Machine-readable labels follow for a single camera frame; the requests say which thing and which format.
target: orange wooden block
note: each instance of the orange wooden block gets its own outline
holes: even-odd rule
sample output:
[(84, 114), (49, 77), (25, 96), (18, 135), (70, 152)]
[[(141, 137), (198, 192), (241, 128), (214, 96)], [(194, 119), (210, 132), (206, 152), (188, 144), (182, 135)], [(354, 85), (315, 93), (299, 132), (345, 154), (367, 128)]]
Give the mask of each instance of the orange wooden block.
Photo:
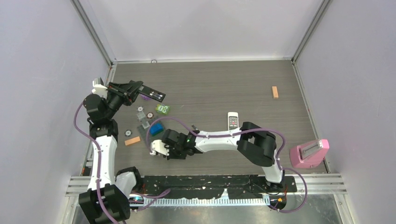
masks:
[(126, 146), (130, 146), (130, 145), (132, 145), (132, 144), (134, 144), (134, 143), (137, 143), (137, 142), (139, 142), (139, 141), (140, 141), (140, 137), (138, 136), (138, 137), (135, 137), (135, 138), (133, 138), (133, 139), (126, 140), (126, 141), (125, 141), (125, 145), (126, 145)]
[(278, 99), (278, 88), (276, 86), (272, 86), (272, 96), (274, 97), (274, 99)]

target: pink object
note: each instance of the pink object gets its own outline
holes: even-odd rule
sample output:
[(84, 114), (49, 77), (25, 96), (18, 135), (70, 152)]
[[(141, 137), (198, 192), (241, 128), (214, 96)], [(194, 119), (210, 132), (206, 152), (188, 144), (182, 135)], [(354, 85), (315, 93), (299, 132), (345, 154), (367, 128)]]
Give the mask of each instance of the pink object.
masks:
[(314, 168), (325, 158), (329, 150), (327, 139), (310, 141), (290, 149), (290, 161), (294, 168)]

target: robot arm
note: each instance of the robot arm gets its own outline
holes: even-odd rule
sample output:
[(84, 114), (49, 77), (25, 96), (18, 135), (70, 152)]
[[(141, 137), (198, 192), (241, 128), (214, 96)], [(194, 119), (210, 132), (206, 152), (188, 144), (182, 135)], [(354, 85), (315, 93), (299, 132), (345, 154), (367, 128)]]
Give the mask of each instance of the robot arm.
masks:
[[(275, 156), (277, 153), (275, 135), (270, 132), (258, 131), (233, 136), (233, 134), (249, 129), (260, 128), (244, 122), (241, 128), (222, 132), (194, 131), (200, 137), (188, 133), (166, 130), (161, 140), (151, 143), (151, 155), (163, 155), (169, 159), (185, 159), (187, 155), (201, 154), (213, 150), (239, 151), (253, 164), (260, 166), (269, 183), (282, 184), (284, 172), (278, 167)], [(214, 135), (229, 137), (213, 138)]]
[[(87, 192), (79, 195), (78, 202), (91, 224), (112, 223), (98, 203), (97, 191), (100, 190), (104, 205), (114, 219), (123, 221), (129, 218), (129, 194), (139, 187), (140, 175), (135, 167), (123, 169), (114, 176), (114, 156), (117, 148), (118, 125), (113, 119), (122, 105), (130, 106), (139, 94), (162, 102), (165, 94), (143, 85), (142, 81), (126, 84), (93, 81), (92, 93), (84, 99), (84, 107), (89, 115), (89, 135), (94, 138), (101, 150), (93, 144), (92, 176)], [(100, 169), (100, 189), (97, 189), (97, 171)]]

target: white remote control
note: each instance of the white remote control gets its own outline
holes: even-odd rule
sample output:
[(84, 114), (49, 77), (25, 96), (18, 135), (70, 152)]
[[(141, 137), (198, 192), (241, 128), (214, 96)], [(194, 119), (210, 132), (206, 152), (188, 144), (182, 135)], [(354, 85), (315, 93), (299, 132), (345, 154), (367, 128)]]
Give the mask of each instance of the white remote control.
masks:
[(237, 112), (228, 112), (228, 130), (233, 130), (239, 127), (239, 119)]

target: gray wooden floor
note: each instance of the gray wooden floor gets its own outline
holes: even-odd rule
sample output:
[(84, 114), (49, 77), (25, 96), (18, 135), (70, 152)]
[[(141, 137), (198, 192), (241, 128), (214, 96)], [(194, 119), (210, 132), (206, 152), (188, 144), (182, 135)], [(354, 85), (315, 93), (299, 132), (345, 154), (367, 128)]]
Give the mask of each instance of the gray wooden floor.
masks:
[[(286, 136), (281, 164), (291, 167), (289, 148), (314, 139), (312, 126), (290, 61), (195, 62), (119, 64), (114, 82), (143, 81), (145, 85), (164, 92), (169, 116), (203, 131), (227, 129), (227, 113), (239, 113), (240, 124), (253, 122), (272, 128)], [(277, 86), (279, 99), (272, 98), (271, 87)], [(236, 151), (214, 151), (187, 156), (186, 160), (169, 160), (149, 155), (143, 142), (125, 146), (127, 129), (139, 136), (136, 108), (155, 112), (157, 102), (138, 97), (130, 107), (122, 107), (115, 115), (119, 126), (119, 144), (115, 155), (115, 171), (136, 166), (142, 175), (225, 175), (263, 174)], [(166, 128), (187, 131), (175, 121), (164, 121)], [(282, 139), (277, 137), (278, 146)], [(302, 173), (324, 173), (323, 164)]]

